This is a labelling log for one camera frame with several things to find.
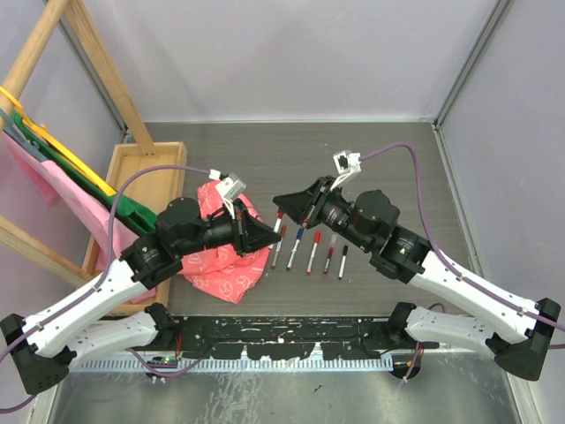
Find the short white pen red tip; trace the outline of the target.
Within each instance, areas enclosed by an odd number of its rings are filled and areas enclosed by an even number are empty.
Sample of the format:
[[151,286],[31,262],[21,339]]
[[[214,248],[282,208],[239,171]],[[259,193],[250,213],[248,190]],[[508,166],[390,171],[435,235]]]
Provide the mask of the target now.
[[310,276],[312,274],[313,271],[313,261],[317,252],[317,248],[318,245],[320,243],[320,238],[321,238],[321,231],[316,231],[315,235],[314,235],[314,239],[313,239],[313,246],[310,252],[310,256],[309,256],[309,261],[307,264],[307,268],[306,268],[306,275]]

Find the white pen brown cap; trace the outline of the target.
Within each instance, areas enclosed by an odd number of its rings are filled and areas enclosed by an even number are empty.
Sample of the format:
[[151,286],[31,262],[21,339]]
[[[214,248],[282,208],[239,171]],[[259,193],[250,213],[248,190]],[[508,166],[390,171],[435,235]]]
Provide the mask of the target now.
[[287,228],[287,225],[283,224],[280,231],[279,231],[280,240],[275,245],[275,252],[274,252],[274,255],[273,255],[273,259],[271,261],[271,269],[276,268],[276,263],[278,261],[278,257],[279,257],[279,254],[280,254],[280,251],[281,251],[281,248],[282,248],[283,239],[284,239],[284,236],[285,236],[285,233],[286,233],[286,228]]

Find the dark red capped pen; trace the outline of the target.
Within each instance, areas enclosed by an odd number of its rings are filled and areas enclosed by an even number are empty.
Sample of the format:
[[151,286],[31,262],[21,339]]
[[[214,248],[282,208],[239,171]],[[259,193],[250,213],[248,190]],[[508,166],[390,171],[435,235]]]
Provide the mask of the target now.
[[330,237],[329,245],[328,245],[328,254],[326,260],[324,262],[324,268],[322,271],[322,278],[327,278],[329,267],[332,261],[332,257],[335,251],[335,244],[336,244],[337,235],[333,233]]

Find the white pen crosswise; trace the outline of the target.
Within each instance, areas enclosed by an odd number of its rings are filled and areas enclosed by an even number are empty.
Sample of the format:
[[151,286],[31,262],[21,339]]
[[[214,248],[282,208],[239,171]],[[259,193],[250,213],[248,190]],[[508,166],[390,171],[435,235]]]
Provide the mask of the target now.
[[346,261],[347,261],[347,255],[342,255],[341,256],[341,261],[340,261],[340,266],[338,269],[338,280],[342,280],[343,276],[344,276],[344,271],[345,271],[345,265],[346,265]]

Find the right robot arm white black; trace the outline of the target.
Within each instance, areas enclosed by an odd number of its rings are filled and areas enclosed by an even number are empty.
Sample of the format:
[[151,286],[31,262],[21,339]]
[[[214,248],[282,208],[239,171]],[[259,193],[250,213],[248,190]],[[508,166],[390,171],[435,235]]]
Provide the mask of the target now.
[[365,191],[347,201],[333,182],[321,177],[303,191],[275,196],[273,202],[292,222],[306,229],[324,224],[369,254],[370,264],[384,277],[434,293],[466,313],[400,302],[386,324],[392,345],[460,347],[487,356],[518,378],[540,378],[561,312],[558,303],[523,299],[495,287],[398,224],[400,211],[382,191]]

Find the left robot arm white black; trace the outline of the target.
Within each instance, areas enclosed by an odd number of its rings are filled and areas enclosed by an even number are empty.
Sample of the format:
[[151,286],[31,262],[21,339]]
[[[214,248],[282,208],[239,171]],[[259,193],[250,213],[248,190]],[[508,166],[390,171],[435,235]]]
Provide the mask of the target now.
[[8,354],[26,393],[37,395],[57,385],[88,353],[149,344],[157,350],[169,349],[177,339],[176,327],[154,320],[149,313],[136,314],[138,323],[127,323],[124,329],[105,325],[95,334],[88,327],[175,275],[187,255],[230,245],[244,256],[279,239],[241,200],[235,200],[232,212],[220,208],[207,217],[201,216],[196,200],[173,200],[157,216],[154,231],[137,238],[89,283],[36,314],[2,319]]

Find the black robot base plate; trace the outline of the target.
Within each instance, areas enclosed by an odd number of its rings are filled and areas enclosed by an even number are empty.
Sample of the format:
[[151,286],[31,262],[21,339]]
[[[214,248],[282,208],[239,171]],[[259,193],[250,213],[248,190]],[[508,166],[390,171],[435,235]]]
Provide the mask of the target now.
[[396,350],[412,350],[416,342],[394,336],[386,322],[373,317],[178,317],[140,351],[175,351],[186,359],[307,359],[314,348],[324,360],[378,359]]

